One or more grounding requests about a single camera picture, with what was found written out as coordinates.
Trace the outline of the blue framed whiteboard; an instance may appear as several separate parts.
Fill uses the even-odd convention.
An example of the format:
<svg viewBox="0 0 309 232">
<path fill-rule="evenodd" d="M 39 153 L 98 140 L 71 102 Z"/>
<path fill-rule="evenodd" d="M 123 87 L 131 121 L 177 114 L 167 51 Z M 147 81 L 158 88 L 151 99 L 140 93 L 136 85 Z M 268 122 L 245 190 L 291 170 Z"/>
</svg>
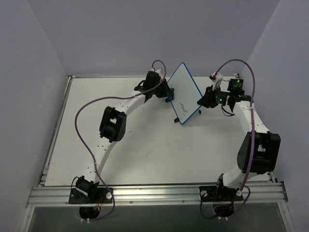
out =
<svg viewBox="0 0 309 232">
<path fill-rule="evenodd" d="M 171 105 L 179 123 L 183 125 L 200 110 L 197 101 L 203 95 L 184 62 L 171 75 L 168 86 L 174 90 Z"/>
</svg>

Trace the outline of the blue whiteboard eraser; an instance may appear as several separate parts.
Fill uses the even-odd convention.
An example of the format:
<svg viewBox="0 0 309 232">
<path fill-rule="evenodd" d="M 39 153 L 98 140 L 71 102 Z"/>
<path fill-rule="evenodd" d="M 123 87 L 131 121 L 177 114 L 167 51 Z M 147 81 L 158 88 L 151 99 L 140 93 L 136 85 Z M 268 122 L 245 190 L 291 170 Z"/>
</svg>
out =
<svg viewBox="0 0 309 232">
<path fill-rule="evenodd" d="M 165 99 L 165 102 L 171 102 L 174 100 L 174 88 L 170 88 L 169 94 Z"/>
</svg>

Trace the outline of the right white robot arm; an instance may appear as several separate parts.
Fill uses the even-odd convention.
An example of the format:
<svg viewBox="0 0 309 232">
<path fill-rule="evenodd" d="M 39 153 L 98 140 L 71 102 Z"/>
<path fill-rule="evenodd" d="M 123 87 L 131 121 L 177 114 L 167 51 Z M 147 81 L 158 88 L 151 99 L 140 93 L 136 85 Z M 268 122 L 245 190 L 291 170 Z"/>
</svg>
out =
<svg viewBox="0 0 309 232">
<path fill-rule="evenodd" d="M 222 174 L 214 188 L 216 197 L 222 200 L 231 195 L 232 189 L 243 189 L 250 178 L 274 171 L 281 145 L 281 137 L 272 133 L 259 117 L 252 96 L 245 95 L 243 80 L 230 79 L 227 91 L 221 90 L 223 81 L 223 78 L 213 79 L 197 102 L 205 108 L 227 105 L 245 133 L 236 166 Z"/>
</svg>

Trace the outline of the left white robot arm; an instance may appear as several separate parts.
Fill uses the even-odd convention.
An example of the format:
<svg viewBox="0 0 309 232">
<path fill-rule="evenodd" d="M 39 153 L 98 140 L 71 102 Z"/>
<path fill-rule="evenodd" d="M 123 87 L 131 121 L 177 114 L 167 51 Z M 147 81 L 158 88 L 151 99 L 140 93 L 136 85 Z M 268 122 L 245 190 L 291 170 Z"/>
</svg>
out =
<svg viewBox="0 0 309 232">
<path fill-rule="evenodd" d="M 139 106 L 146 103 L 152 96 L 157 98 L 173 98 L 174 92 L 167 84 L 164 75 L 160 69 L 151 68 L 146 78 L 142 80 L 128 97 L 103 97 L 95 99 L 84 105 L 76 114 L 74 120 L 75 130 L 78 137 L 89 151 L 92 157 L 92 164 L 89 164 L 84 174 L 76 181 L 76 190 L 80 197 L 87 203 L 93 202 L 98 195 L 98 186 L 102 182 L 100 174 L 107 158 L 116 145 L 121 141 L 126 133 L 127 117 Z M 115 107 L 105 108 L 102 120 L 99 126 L 99 142 L 95 152 L 92 152 L 84 139 L 81 137 L 77 127 L 77 119 L 81 111 L 92 103 L 105 100 L 117 99 L 121 102 Z"/>
</svg>

